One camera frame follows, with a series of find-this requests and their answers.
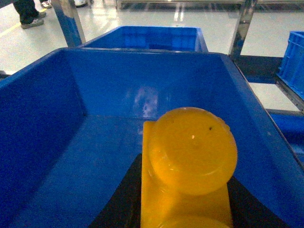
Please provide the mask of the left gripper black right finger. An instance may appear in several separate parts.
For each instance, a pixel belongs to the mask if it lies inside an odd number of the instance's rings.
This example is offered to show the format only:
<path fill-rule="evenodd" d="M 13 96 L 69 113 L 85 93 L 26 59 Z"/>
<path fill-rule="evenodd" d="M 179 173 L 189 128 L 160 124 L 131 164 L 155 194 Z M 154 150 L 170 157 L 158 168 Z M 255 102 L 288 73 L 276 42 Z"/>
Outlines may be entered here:
<path fill-rule="evenodd" d="M 235 228 L 289 227 L 269 208 L 263 205 L 235 177 L 228 181 L 229 203 Z"/>

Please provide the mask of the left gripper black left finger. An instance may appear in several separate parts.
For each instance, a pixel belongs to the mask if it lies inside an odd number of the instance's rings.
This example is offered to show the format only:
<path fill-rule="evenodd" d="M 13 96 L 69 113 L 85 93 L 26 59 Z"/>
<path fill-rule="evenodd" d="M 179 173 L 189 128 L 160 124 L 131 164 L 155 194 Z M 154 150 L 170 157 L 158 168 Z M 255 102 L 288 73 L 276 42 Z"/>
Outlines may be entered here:
<path fill-rule="evenodd" d="M 142 155 L 136 156 L 90 228 L 139 228 L 141 222 Z"/>

